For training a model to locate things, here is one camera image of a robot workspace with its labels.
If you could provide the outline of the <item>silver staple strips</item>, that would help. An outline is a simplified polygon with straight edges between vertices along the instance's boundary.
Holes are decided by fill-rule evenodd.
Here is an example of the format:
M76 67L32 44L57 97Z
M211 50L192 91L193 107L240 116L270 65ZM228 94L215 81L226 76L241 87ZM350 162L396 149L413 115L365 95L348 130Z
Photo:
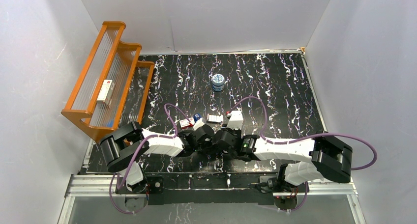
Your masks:
M213 114L207 115L207 122L209 123L222 123L223 119L224 117L222 115L213 115Z

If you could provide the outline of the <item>red white staples box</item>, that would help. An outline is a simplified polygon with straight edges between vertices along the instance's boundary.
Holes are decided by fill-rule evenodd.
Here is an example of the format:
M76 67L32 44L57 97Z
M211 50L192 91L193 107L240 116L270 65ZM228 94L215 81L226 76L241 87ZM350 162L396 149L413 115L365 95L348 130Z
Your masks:
M194 124L195 124L195 121L193 118L183 119L179 122L181 129L192 127Z

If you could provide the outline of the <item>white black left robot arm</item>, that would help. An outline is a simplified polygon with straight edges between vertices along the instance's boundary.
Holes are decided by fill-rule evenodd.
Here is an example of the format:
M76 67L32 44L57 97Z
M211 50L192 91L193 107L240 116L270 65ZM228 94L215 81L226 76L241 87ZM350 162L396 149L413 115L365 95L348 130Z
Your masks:
M202 121L174 134L162 134L146 130L138 122L131 122L105 135L99 146L107 171L117 179L117 189L124 186L140 193L148 182L139 164L144 154L162 154L170 157L189 157L195 152L215 154L214 130Z

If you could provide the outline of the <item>blue black stapler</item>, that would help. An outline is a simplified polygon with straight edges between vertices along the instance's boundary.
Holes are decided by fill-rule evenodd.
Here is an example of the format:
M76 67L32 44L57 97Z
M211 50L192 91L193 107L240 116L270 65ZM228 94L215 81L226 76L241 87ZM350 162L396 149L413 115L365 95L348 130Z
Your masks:
M202 116L199 113L195 113L193 114L193 120L194 122L197 122L198 120L200 120L202 118Z

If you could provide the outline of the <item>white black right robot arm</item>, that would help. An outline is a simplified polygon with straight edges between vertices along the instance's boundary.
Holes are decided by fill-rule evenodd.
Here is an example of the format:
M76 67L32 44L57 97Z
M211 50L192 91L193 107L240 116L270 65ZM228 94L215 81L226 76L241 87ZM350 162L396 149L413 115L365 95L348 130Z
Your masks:
M284 192L315 179L336 183L351 181L353 149L331 133L286 140L259 135L239 138L231 130L222 130L211 142L214 148L246 162L291 160L292 163L282 165L278 173L277 186Z

